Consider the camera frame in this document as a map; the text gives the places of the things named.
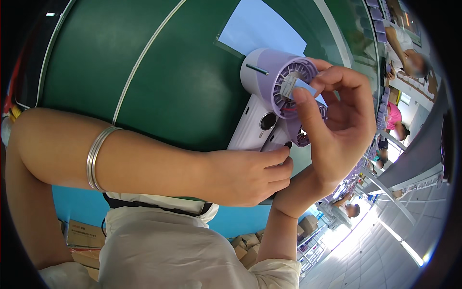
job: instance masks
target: window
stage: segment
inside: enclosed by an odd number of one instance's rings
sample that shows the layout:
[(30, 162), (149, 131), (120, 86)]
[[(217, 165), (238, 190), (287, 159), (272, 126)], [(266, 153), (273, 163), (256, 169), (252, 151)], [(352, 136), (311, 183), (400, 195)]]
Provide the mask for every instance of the window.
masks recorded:
[(411, 102), (411, 97), (405, 94), (404, 92), (401, 92), (400, 101), (404, 102), (406, 105), (409, 105), (409, 103)]
[(404, 151), (394, 142), (388, 142), (388, 160), (395, 162)]

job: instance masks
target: woman's right hand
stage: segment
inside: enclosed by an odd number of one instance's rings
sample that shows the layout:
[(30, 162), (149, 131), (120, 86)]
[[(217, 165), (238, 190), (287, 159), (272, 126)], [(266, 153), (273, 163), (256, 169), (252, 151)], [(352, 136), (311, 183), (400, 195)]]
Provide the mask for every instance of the woman's right hand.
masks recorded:
[[(310, 83), (317, 93), (311, 95), (304, 88), (296, 88), (293, 96), (298, 117), (311, 141), (311, 158), (318, 179), (335, 187), (361, 159), (376, 132), (372, 92), (365, 75), (323, 60), (311, 60), (320, 71)], [(326, 121), (315, 101), (319, 93), (328, 105)], [(341, 166), (336, 160), (342, 160)]]
[(258, 205), (289, 185), (293, 169), (289, 153), (285, 146), (271, 152), (206, 153), (206, 177), (198, 197), (224, 206)]

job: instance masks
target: woman's left hand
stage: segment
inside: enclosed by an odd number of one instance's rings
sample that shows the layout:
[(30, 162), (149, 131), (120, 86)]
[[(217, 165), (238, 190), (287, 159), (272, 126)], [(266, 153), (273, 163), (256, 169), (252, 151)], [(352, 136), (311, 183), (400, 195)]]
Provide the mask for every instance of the woman's left hand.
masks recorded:
[(388, 78), (389, 80), (394, 80), (394, 79), (396, 78), (396, 71), (395, 71), (395, 69), (393, 68), (393, 66), (391, 67), (390, 72), (386, 71), (386, 73), (387, 73), (387, 78)]

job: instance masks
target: green table surface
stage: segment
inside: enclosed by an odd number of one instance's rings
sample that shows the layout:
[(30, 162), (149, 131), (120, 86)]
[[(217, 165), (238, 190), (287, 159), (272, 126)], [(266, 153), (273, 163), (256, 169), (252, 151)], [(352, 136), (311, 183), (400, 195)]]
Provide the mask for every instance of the green table surface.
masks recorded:
[[(52, 50), (40, 106), (111, 122), (134, 64), (178, 1), (77, 0)], [(306, 41), (306, 56), (343, 65), (315, 2), (264, 2)], [(244, 56), (216, 39), (238, 3), (187, 0), (178, 9), (134, 75), (117, 126), (181, 148), (227, 148), (250, 95), (239, 79)], [(362, 0), (325, 3), (340, 28), (351, 67), (366, 74), (377, 91), (376, 54), (384, 52), (359, 26), (361, 15), (367, 15)], [(292, 149), (294, 173), (311, 163), (310, 154), (310, 147)]]

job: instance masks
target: bracelet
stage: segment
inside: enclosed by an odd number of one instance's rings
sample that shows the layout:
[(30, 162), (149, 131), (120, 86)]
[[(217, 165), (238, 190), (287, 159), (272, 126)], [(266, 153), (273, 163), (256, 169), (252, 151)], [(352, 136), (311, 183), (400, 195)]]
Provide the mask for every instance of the bracelet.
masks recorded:
[(101, 193), (105, 193), (107, 191), (103, 190), (99, 185), (98, 182), (96, 181), (96, 175), (95, 175), (95, 164), (96, 164), (96, 157), (98, 156), (99, 149), (103, 145), (103, 141), (108, 137), (113, 131), (122, 129), (118, 128), (115, 126), (110, 126), (103, 130), (98, 137), (95, 139), (93, 142), (93, 145), (90, 148), (90, 152), (88, 153), (87, 157), (87, 178), (88, 178), (88, 184), (90, 187), (96, 191), (99, 191)]

